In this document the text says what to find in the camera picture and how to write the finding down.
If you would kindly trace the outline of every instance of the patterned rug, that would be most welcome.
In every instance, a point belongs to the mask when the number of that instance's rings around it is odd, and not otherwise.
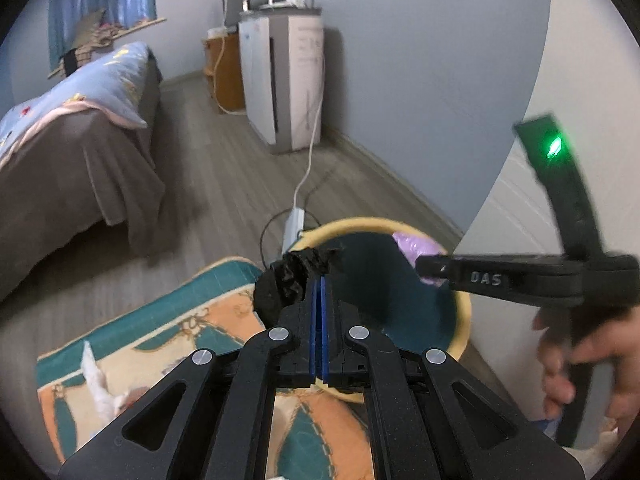
[[[222,260],[166,296],[41,356],[38,397],[60,462],[105,426],[80,369],[85,342],[109,394],[144,392],[196,348],[221,354],[264,329],[252,305],[259,275],[248,260]],[[279,392],[267,467],[267,478],[276,476],[372,480],[366,430],[331,394],[316,388]]]

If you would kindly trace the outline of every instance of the purple plastic bag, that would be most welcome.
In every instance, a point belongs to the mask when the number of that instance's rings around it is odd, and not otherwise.
[[[415,269],[415,261],[418,256],[434,256],[436,254],[445,254],[445,250],[439,243],[431,238],[424,238],[421,236],[410,235],[407,233],[395,232],[393,234],[396,244],[404,257],[409,261],[411,266]],[[445,280],[437,278],[421,278],[421,282],[427,285],[442,285]]]

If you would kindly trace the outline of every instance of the green led light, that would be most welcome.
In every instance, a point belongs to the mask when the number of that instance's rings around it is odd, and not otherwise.
[[[546,158],[553,158],[562,150],[562,139],[560,137],[556,137],[554,141],[549,146],[549,152],[546,154]]]

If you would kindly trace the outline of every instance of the wooden cabinet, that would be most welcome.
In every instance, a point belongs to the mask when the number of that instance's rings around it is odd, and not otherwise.
[[[224,38],[224,53],[218,70],[216,71],[216,81],[214,85],[214,67],[220,56],[223,46],[223,38],[211,38],[203,40],[207,64],[204,67],[204,75],[209,84],[209,93],[216,100],[214,92],[217,94],[217,102],[226,110],[244,109],[244,89],[242,88],[242,69],[240,65],[240,43],[238,34],[229,34]]]

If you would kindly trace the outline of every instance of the bed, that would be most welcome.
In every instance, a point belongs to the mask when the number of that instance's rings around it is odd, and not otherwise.
[[[127,223],[152,250],[164,185],[150,140],[161,75],[124,46],[12,108],[0,122],[0,301],[37,262],[91,225]]]

